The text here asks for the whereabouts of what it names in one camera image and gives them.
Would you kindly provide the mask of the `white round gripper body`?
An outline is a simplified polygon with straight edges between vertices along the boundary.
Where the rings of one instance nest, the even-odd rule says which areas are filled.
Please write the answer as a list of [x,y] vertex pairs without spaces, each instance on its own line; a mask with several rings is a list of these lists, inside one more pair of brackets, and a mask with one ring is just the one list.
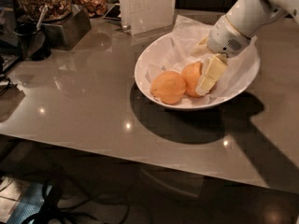
[[210,29],[206,43],[213,53],[233,58],[250,44],[250,39],[240,34],[223,15]]

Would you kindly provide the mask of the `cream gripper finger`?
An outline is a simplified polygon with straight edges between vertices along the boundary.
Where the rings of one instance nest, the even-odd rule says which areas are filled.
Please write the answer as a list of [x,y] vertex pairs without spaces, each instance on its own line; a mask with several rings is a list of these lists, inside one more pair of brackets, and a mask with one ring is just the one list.
[[197,81],[195,92],[205,96],[214,87],[227,69],[227,58],[223,54],[215,54],[204,59],[201,76]]
[[207,36],[204,36],[192,49],[191,55],[194,57],[200,57],[210,54],[211,50],[207,45]]

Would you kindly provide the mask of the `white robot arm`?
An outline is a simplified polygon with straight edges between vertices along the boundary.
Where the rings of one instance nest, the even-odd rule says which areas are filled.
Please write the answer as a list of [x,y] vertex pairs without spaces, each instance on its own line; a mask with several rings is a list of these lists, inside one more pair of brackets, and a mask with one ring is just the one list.
[[224,73],[227,60],[246,49],[261,27],[284,15],[299,22],[299,0],[237,0],[194,48],[193,54],[204,58],[195,93],[209,93]]

